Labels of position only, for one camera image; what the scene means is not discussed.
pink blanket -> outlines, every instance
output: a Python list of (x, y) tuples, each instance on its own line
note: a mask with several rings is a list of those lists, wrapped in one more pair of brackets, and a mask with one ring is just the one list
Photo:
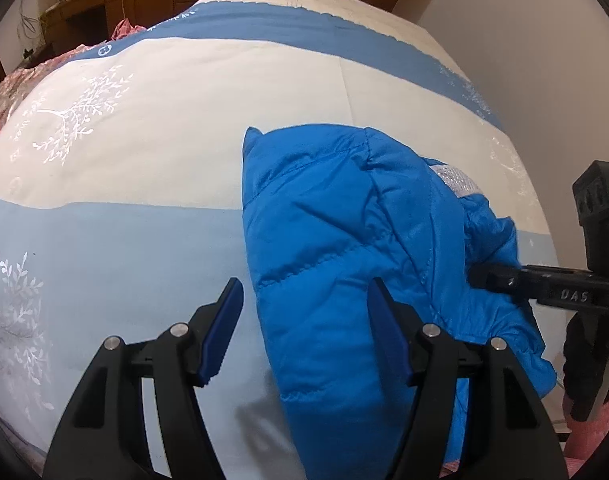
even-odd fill
[[(571, 418), (571, 400), (565, 396), (563, 400), (565, 420), (571, 435), (565, 444), (565, 460), (567, 471), (571, 478), (584, 465), (592, 453), (609, 432), (609, 402), (605, 403), (597, 420), (592, 422), (578, 422)], [(440, 477), (447, 476), (458, 469), (458, 462), (450, 462), (442, 468)]]
[[(121, 40), (131, 34), (145, 30), (144, 27), (129, 23), (128, 19), (122, 20), (116, 25), (112, 40)], [(0, 83), (0, 130), (18, 108), (24, 98), (42, 81), (47, 75), (59, 66), (71, 59), (76, 54), (93, 48), (92, 46), (80, 45), (69, 52), (49, 59), (35, 68), (19, 68), (6, 76)]]

light blue stripe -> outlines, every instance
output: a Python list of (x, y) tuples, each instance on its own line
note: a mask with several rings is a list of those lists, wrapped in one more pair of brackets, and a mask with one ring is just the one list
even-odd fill
[[(518, 242), (522, 263), (555, 264), (550, 236), (518, 232)], [(220, 373), (199, 391), (207, 428), (230, 478), (304, 479), (264, 351), (242, 211), (107, 203), (33, 209), (0, 200), (0, 262), (15, 266), (24, 253), (27, 277), (44, 282), (38, 329), (51, 345), (46, 348), (51, 383), (43, 381), (40, 391), (54, 410), (31, 404), (29, 422), (0, 373), (0, 415), (21, 436), (48, 447), (69, 396), (106, 336), (115, 333), (127, 342), (154, 338), (188, 320), (200, 304), (213, 302), (227, 279), (237, 276), (245, 287), (242, 315)], [(0, 309), (6, 303), (0, 272)], [(9, 334), (0, 344), (28, 346)], [(26, 381), (22, 365), (8, 371)], [(152, 399), (147, 405), (148, 418), (155, 420)], [(256, 446), (257, 439), (262, 442)], [(159, 439), (152, 446), (154, 461), (164, 464)]]
[(302, 7), (242, 2), (196, 4), (155, 28), (112, 41), (72, 58), (114, 56), (142, 40), (189, 38), (262, 40), (339, 56), (415, 83), (468, 108), (500, 128), (472, 84), (411, 44)]

bed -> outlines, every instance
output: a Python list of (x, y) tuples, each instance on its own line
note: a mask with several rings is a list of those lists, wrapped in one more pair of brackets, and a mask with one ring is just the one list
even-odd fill
[[(246, 266), (249, 126), (377, 128), (464, 171), (511, 216), (523, 264), (556, 264), (531, 181), (498, 119), (422, 28), (357, 0), (200, 0), (70, 60), (0, 133), (0, 419), (40, 469), (102, 340), (149, 339), (246, 291), (222, 369), (197, 392), (228, 478), (304, 479)], [(560, 364), (564, 312), (536, 307)], [(166, 471), (151, 383), (150, 449)]]

white wall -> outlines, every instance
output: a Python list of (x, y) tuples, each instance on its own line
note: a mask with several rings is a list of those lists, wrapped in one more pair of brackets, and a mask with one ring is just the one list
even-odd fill
[[(403, 0), (394, 12), (417, 8)], [(521, 156), (563, 266), (584, 267), (571, 184), (609, 160), (609, 19), (596, 0), (431, 0), (418, 23), (472, 79)]]
[[(9, 7), (0, 22), (0, 62), (4, 71), (8, 74), (22, 62), (24, 49), (37, 48), (44, 42), (40, 37), (37, 39), (27, 38), (20, 27), (20, 1)], [(38, 19), (40, 14), (51, 7), (57, 0), (23, 0), (24, 15), (29, 18)]]

metal screw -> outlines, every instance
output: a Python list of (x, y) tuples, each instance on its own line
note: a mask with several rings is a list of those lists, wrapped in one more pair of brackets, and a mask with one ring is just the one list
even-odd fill
[(186, 323), (176, 323), (169, 329), (172, 336), (182, 337), (188, 332), (188, 324)]
[(422, 333), (427, 337), (437, 337), (440, 335), (440, 327), (433, 323), (427, 323), (422, 327)]
[(494, 350), (506, 350), (507, 342), (502, 337), (494, 337), (491, 339), (491, 347)]
[(120, 346), (120, 337), (113, 335), (113, 336), (107, 337), (105, 339), (105, 348), (107, 350), (115, 350), (119, 346)]

